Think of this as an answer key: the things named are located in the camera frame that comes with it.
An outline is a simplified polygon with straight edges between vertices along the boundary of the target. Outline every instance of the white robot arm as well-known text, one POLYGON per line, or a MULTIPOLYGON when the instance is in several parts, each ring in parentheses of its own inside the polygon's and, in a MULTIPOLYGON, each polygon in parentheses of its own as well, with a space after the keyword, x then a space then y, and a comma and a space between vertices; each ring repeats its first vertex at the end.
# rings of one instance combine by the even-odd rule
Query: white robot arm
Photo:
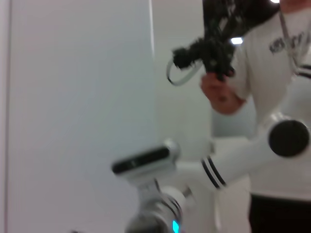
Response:
POLYGON ((191 190, 160 188, 157 179, 174 172, 200 182, 210 192, 260 168, 284 159, 311 156, 311 49, 288 86, 282 103, 269 117, 266 130, 247 145, 198 162, 177 162, 179 146, 167 140, 161 147, 118 161, 117 176, 138 189, 140 208, 126 233, 178 233, 191 190))

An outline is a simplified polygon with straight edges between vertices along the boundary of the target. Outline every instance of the black object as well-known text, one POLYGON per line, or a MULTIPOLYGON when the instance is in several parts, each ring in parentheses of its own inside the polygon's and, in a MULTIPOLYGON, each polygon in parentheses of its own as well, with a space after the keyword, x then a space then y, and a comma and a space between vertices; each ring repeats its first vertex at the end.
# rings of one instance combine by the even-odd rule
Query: black object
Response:
MULTIPOLYGON (((204 38, 197 39, 187 48, 173 50, 173 63, 181 70, 202 61, 206 72, 217 73, 217 78, 224 81, 224 76, 234 76, 234 69, 230 63, 235 50, 229 41, 232 37, 240 37, 251 28, 272 17, 278 10, 279 4, 270 0, 203 0, 204 9, 204 38), (220 29, 222 20, 226 25, 220 29)), ((186 83, 173 82, 167 75, 169 82, 175 86, 186 83)))
MULTIPOLYGON (((311 66, 310 65, 302 65, 300 68, 302 69, 307 69, 311 71, 311 66)), ((297 72, 297 75, 311 79, 311 73, 306 73, 306 72, 297 72)))
POLYGON ((271 150, 285 158, 300 155, 310 143, 308 128, 296 120, 287 120, 276 125, 269 135, 271 150))
POLYGON ((167 147, 162 147, 143 154, 135 155, 132 158, 123 161, 118 161, 112 165, 112 171, 116 175, 120 175, 124 172, 134 170, 138 167, 142 167, 147 164, 166 159, 169 156, 170 150, 167 147))
POLYGON ((234 69, 230 65, 233 50, 231 44, 223 43, 216 37, 200 38, 188 49, 174 50, 173 62, 177 68, 183 70, 201 60, 206 72, 217 73, 218 80, 224 81, 224 75, 232 76, 234 74, 234 69))
POLYGON ((249 222, 252 233, 306 233, 311 202, 252 195, 249 222))

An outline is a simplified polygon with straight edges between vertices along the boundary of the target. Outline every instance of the sleeve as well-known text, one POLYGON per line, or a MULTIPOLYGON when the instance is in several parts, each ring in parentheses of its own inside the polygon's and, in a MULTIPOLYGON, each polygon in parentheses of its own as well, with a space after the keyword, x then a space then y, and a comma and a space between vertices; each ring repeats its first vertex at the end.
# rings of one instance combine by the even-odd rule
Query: sleeve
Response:
POLYGON ((236 48, 231 66, 235 69, 235 76, 228 79, 228 85, 239 98, 246 100, 250 96, 250 77, 245 43, 236 48))

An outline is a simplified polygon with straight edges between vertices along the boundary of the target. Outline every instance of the finger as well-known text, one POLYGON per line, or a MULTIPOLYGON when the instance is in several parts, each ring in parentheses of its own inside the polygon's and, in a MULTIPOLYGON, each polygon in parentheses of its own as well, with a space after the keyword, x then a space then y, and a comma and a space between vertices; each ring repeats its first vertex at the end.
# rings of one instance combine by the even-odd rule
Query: finger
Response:
POLYGON ((230 67, 225 75, 228 76, 228 77, 234 77, 234 75, 235 75, 234 68, 230 67))
POLYGON ((227 83, 230 79, 230 76, 225 76, 225 82, 227 83))
POLYGON ((217 79, 216 75, 208 75, 208 76, 202 77, 201 83, 202 83, 202 85, 213 86, 213 87, 225 86, 225 83, 222 81, 219 81, 217 79))
POLYGON ((225 82, 225 76, 223 74, 218 74, 217 75, 217 80, 221 81, 222 83, 225 82))
POLYGON ((219 96, 218 101, 221 103, 225 103, 228 101, 228 97, 227 96, 219 96))

